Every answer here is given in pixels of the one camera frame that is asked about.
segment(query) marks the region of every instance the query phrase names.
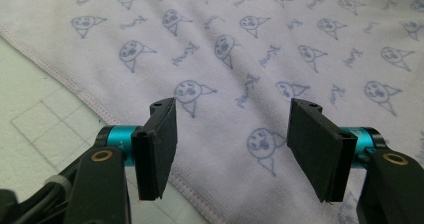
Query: patterned fabric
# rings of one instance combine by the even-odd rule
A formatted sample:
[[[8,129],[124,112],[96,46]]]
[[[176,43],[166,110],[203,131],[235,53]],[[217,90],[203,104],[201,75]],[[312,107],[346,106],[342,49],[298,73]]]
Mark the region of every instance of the patterned fabric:
[[[0,5],[0,34],[106,122],[143,124],[176,97],[170,180],[211,222],[357,223],[365,172],[319,203],[285,142],[293,97],[424,163],[424,0]]]

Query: brass ring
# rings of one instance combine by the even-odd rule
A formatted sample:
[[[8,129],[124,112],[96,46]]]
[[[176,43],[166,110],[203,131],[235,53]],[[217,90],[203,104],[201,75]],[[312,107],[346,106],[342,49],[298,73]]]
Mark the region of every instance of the brass ring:
[[[111,158],[113,153],[109,150],[98,151],[91,156],[91,160],[94,162],[106,161]]]
[[[394,153],[384,153],[383,154],[384,159],[388,160],[391,163],[394,163],[396,165],[400,166],[406,166],[409,164],[409,161],[406,160],[404,157],[394,154]]]

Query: table surface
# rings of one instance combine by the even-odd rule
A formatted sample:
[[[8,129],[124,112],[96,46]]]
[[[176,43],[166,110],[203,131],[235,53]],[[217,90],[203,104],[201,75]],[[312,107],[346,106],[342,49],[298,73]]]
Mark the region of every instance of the table surface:
[[[106,124],[1,37],[0,66],[0,188],[23,201],[87,150]],[[170,184],[162,200],[138,201],[134,168],[126,173],[133,223],[207,223]]]

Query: teal cylindrical joint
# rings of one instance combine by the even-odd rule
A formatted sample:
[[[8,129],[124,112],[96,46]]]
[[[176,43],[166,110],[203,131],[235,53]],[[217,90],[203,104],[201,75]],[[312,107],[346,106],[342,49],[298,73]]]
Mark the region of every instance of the teal cylindrical joint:
[[[114,126],[109,132],[108,146],[116,146],[125,154],[125,166],[134,166],[131,134],[137,126]]]
[[[355,148],[355,157],[361,158],[363,155],[365,155],[365,149],[366,148],[373,148],[374,147],[374,141],[371,137],[371,135],[368,133],[365,128],[362,127],[341,127],[343,131],[350,132],[353,135],[355,135],[358,140],[356,141],[356,148]],[[359,168],[362,167],[359,163],[356,163],[355,161],[352,163],[352,167]]]

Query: white cloth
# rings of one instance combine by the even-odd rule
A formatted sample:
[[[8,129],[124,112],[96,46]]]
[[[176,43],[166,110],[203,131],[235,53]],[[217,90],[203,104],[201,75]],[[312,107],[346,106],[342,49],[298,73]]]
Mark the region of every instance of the white cloth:
[[[424,0],[0,0],[0,34],[110,124],[175,96],[170,180],[211,222],[355,223],[285,143],[292,97],[424,161]]]

